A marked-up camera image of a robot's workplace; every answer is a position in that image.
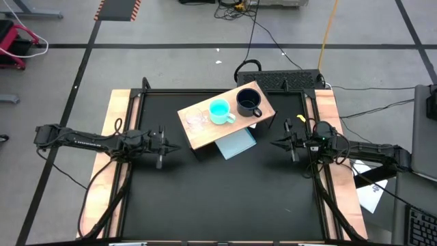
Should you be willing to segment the black perforated computer case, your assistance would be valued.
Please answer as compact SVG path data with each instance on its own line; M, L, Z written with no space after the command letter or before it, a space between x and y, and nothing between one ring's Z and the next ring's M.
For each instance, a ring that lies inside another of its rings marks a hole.
M324 77L319 70L235 72L234 81L239 86L256 81L262 90L323 90L325 88Z

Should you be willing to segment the white paper sheet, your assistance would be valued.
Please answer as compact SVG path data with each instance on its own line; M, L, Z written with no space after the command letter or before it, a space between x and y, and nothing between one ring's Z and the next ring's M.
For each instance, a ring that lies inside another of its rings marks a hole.
M371 170L371 168L364 164L364 162L356 160L352 161L352 170L354 175L358 176L358 174L367 172ZM382 180L376 184L367 184L364 187L358 188L357 193L360 205L370 213L374 213L382 194L384 193L382 188L386 188L387 184L388 180Z

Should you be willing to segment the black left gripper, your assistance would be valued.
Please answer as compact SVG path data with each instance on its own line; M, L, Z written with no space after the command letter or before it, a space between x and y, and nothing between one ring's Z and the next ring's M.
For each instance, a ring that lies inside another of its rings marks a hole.
M156 168L163 168L163 158L166 154L180 150L181 146L177 144L167 143L166 149L166 138L165 138L165 127L159 126L157 132L151 132L148 134L149 137L149 151L158 155L156 161Z

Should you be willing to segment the grey laptop with keyboard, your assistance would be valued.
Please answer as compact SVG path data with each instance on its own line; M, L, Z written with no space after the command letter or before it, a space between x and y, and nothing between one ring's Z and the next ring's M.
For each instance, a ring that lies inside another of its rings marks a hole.
M437 182L412 173L398 173L392 243L437 246Z

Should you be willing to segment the black frame brace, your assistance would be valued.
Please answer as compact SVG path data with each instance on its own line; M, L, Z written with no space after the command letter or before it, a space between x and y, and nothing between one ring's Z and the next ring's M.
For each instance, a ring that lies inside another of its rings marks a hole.
M131 174L130 162L95 161L77 222L79 240L116 236L120 202L128 192Z
M346 234L352 241L366 241L358 232L352 227L352 225L348 222L346 217L342 214L342 212L338 209L336 203L328 194L328 191L324 188L320 176L317 174L315 176L315 185L319 192L321 193L322 199L327 203L328 207L333 213L334 218L339 222L340 226L345 230Z

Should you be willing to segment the dark blue enamel mug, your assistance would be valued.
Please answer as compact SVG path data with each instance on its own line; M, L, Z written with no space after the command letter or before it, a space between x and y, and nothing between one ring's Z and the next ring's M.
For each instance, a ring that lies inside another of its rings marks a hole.
M260 118L262 117L262 111L259 109L261 101L258 91L250 88L242 89L236 96L237 111L243 117Z

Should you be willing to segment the red and black cart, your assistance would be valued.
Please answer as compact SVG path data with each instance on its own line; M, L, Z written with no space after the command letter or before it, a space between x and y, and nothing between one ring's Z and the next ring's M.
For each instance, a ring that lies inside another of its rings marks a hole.
M30 40L21 38L18 30L27 32ZM24 58L34 44L39 44L40 39L28 28L14 24L11 20L0 20L0 68L16 68L24 70Z

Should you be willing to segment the black beam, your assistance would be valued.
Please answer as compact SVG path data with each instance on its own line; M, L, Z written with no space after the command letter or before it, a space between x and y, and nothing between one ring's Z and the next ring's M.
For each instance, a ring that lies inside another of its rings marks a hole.
M393 167L388 166L380 166L376 167L370 170L367 170L366 172L360 173L356 166L354 165L352 169L355 172L354 176L354 184L357 189L360 189L362 187L365 187L367 185L371 185L373 183L379 182L381 180L386 180L389 178L393 178L397 174L397 170Z

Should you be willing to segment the grey laptop lid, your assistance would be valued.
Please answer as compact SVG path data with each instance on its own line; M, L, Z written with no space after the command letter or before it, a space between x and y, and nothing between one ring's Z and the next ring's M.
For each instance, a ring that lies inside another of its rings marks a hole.
M417 85L414 89L412 134L412 170L437 182L437 121L426 116L426 99L431 85Z

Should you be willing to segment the teal plastic mug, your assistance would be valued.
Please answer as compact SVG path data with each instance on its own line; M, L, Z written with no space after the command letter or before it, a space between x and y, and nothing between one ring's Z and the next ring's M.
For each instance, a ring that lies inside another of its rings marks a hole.
M225 123L233 124L236 121L236 116L231 113L230 104L221 98L210 103L209 115L211 122L217 125Z

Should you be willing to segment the clear glass mug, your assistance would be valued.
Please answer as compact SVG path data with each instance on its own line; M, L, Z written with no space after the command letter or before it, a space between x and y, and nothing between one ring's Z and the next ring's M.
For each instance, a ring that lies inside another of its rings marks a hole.
M208 123L207 115L204 115L203 111L198 108L189 109L185 113L185 120L188 124L188 129L192 133L202 131L204 126Z

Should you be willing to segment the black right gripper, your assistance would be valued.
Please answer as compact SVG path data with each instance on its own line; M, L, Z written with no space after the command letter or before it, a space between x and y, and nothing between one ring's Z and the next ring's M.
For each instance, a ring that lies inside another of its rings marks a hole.
M293 129L293 124L290 118L286 118L284 122L285 137L282 139L271 141L274 146L280 147L285 151L291 152L291 160L293 163L300 161L297 153L298 148L306 148L307 140L298 137Z

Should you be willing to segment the black mat with orange stripes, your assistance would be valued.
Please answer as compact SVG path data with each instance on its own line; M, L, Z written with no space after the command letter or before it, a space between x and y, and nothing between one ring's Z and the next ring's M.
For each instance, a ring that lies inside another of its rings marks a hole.
M141 0L101 0L95 21L130 21L137 18Z

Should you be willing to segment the light blue box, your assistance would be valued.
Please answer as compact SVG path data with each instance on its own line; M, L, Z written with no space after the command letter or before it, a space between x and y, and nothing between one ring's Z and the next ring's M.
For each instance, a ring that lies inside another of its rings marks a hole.
M215 141L216 146L219 148L225 160L248 150L256 143L256 140L247 128L236 131L235 133Z

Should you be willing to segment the grey box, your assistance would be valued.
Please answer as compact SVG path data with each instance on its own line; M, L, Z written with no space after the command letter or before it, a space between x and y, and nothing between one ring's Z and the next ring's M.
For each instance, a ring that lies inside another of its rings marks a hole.
M299 8L307 6L309 0L244 0L247 5Z

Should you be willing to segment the black device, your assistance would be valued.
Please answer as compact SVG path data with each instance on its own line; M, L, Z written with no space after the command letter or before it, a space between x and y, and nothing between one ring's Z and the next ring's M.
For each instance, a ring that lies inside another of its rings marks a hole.
M437 121L437 85L429 87L430 96L426 99L426 116Z

